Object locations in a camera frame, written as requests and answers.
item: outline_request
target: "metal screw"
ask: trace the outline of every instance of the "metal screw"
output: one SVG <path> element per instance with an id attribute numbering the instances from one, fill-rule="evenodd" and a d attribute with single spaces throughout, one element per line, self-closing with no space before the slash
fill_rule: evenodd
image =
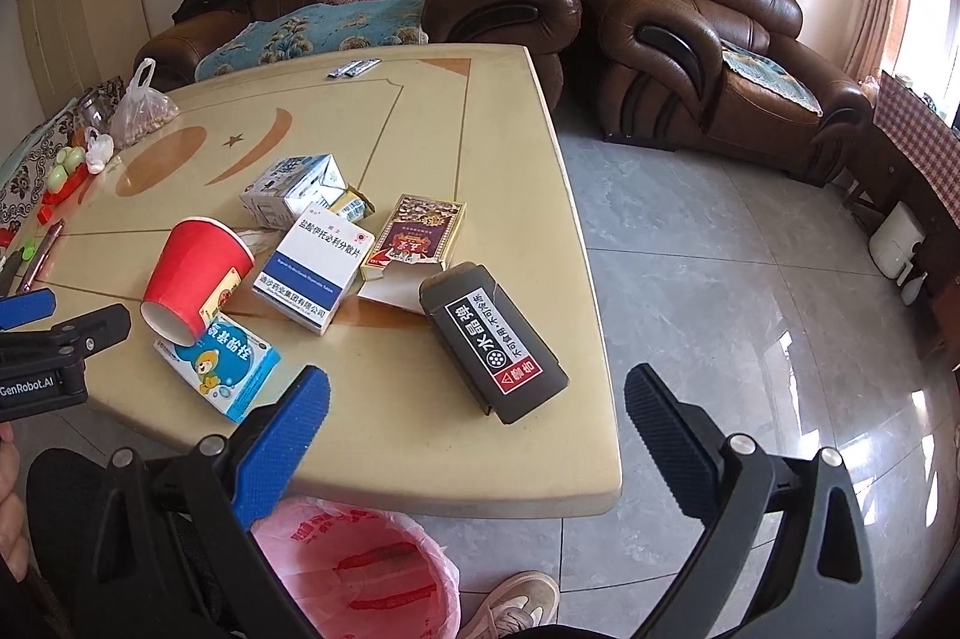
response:
<path id="1" fill-rule="evenodd" d="M 730 448 L 738 455 L 752 455 L 757 451 L 757 443 L 746 433 L 733 433 L 730 437 Z"/>
<path id="2" fill-rule="evenodd" d="M 840 452 L 834 450 L 833 447 L 824 447 L 823 450 L 820 450 L 820 457 L 824 459 L 824 463 L 834 468 L 843 465 L 843 455 L 840 455 Z"/>
<path id="3" fill-rule="evenodd" d="M 227 439 L 222 436 L 207 436 L 200 441 L 200 453 L 207 457 L 219 455 L 227 447 Z"/>
<path id="4" fill-rule="evenodd" d="M 133 463 L 133 450 L 123 447 L 122 450 L 117 450 L 113 453 L 113 457 L 110 459 L 110 462 L 113 463 L 117 468 L 127 468 L 128 465 Z"/>

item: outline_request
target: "shoe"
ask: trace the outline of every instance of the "shoe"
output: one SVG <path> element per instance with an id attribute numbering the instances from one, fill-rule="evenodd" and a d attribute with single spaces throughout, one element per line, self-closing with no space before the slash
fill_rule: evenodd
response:
<path id="1" fill-rule="evenodd" d="M 457 639 L 501 639 L 546 625 L 557 615 L 560 588 L 541 572 L 523 572 L 497 585 Z"/>

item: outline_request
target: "window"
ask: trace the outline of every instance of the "window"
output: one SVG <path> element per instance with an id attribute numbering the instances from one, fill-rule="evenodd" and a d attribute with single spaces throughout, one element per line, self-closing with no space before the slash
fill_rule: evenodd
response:
<path id="1" fill-rule="evenodd" d="M 910 0 L 904 44 L 896 58 L 896 73 L 913 79 L 917 94 L 929 94 L 953 123 L 960 104 L 957 67 L 960 0 Z"/>

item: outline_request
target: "trash can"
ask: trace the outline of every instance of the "trash can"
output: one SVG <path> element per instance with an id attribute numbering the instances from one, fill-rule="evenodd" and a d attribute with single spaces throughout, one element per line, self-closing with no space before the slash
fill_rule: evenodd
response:
<path id="1" fill-rule="evenodd" d="M 454 639 L 460 629 L 460 573 L 405 514 L 297 496 L 251 533 L 321 636 Z"/>
<path id="2" fill-rule="evenodd" d="M 870 256 L 888 279 L 896 279 L 926 233 L 904 202 L 899 202 L 870 239 Z"/>

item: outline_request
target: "black box with chinese text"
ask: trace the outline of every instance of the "black box with chinese text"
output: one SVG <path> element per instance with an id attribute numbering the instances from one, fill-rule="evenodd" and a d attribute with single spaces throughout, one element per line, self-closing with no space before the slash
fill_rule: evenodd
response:
<path id="1" fill-rule="evenodd" d="M 419 300 L 486 414 L 509 425 L 568 385 L 544 339 L 483 265 L 462 262 L 433 276 Z"/>

